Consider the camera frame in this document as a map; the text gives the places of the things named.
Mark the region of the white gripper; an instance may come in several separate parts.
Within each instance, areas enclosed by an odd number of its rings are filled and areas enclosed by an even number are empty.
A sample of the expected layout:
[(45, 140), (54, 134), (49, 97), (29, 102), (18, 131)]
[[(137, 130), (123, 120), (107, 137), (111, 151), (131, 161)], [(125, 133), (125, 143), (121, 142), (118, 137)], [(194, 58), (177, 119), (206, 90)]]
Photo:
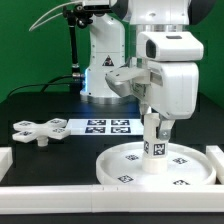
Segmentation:
[(149, 61), (145, 68), (121, 67), (108, 72), (105, 80), (120, 97), (139, 99), (141, 115), (152, 108), (166, 118), (159, 122), (160, 140), (169, 140), (174, 120), (190, 118), (196, 107), (199, 71), (193, 62)]

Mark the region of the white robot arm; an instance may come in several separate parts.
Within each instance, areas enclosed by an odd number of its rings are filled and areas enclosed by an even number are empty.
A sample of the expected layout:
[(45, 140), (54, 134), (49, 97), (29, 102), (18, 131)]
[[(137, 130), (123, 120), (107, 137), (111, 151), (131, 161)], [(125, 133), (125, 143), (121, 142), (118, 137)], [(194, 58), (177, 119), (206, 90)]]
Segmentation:
[(216, 0), (83, 0), (91, 56), (87, 88), (136, 97), (144, 138), (170, 138), (192, 116), (204, 46), (185, 28), (201, 22)]

